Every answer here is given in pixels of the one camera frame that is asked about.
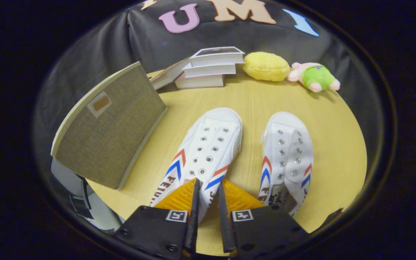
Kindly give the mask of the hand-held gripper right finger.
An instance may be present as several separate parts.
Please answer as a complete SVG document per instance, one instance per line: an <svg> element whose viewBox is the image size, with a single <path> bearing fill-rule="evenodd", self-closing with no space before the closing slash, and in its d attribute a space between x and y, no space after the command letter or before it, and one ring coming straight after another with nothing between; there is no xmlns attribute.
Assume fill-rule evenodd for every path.
<svg viewBox="0 0 416 260"><path fill-rule="evenodd" d="M223 248L231 258L278 258L310 236L282 206L266 206L226 179L218 197Z"/></svg>

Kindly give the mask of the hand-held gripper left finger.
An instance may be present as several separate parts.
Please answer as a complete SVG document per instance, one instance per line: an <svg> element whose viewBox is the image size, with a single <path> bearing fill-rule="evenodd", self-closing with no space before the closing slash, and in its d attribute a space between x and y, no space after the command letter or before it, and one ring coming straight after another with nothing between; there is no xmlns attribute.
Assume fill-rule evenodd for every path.
<svg viewBox="0 0 416 260"><path fill-rule="evenodd" d="M164 201L186 199L177 210L167 205L140 206L114 233L114 237L147 258L190 258L196 249L200 181L181 185Z"/></svg>

